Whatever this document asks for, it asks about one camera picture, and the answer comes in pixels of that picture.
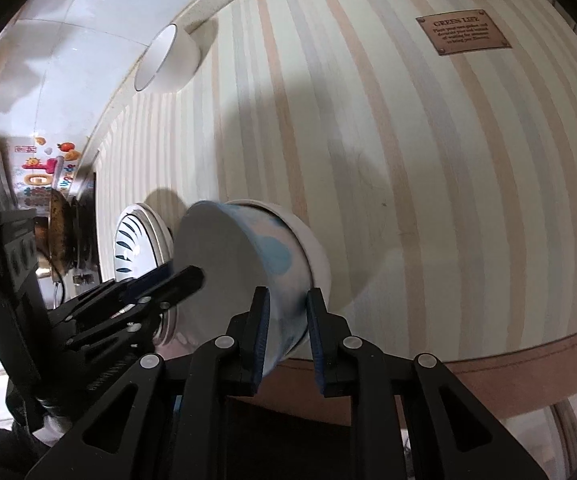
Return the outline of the white bowl blue pattern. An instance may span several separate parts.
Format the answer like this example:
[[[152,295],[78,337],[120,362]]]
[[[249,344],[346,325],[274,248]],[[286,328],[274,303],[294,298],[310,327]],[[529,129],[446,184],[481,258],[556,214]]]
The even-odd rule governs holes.
[[[264,374],[307,338],[307,292],[318,287],[328,297],[331,290],[329,259],[313,231],[286,208],[260,200],[191,206],[174,236],[174,268],[187,266],[203,271],[204,285],[177,307],[174,336],[183,351],[226,333],[262,286],[270,294]]]

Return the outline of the plain white bowl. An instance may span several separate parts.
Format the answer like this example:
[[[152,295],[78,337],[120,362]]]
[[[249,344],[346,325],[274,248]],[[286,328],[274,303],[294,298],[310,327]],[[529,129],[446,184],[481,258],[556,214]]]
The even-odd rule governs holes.
[[[141,58],[133,88],[136,92],[180,91],[200,66],[200,47],[177,24],[169,24],[153,39]]]

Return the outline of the white plate blue stripes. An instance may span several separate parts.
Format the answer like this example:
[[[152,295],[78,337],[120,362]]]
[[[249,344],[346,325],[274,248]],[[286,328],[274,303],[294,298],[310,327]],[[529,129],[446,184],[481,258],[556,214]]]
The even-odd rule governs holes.
[[[114,235],[114,278],[141,278],[172,258],[174,241],[160,215],[146,203],[128,206]]]

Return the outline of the colourful printed box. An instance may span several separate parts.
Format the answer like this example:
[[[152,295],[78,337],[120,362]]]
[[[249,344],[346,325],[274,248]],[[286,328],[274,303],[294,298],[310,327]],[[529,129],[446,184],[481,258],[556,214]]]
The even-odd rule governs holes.
[[[52,142],[43,136],[15,140],[8,161],[19,206],[47,211],[51,191],[68,194],[80,158],[78,145],[72,141]]]

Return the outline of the striped table mat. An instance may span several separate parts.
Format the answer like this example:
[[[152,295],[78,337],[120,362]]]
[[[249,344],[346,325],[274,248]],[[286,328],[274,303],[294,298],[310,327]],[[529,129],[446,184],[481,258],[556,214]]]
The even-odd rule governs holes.
[[[417,22],[476,9],[511,47],[439,55]],[[502,416],[577,393],[577,35],[549,0],[233,0],[194,36],[192,81],[98,148],[104,278],[132,203],[174,226],[263,200],[313,230],[360,336]]]

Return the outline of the brown label patch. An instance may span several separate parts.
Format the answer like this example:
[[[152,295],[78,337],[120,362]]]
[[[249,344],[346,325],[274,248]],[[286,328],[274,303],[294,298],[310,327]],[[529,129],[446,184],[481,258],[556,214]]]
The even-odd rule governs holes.
[[[510,41],[485,10],[418,16],[417,22],[439,55],[508,49]]]

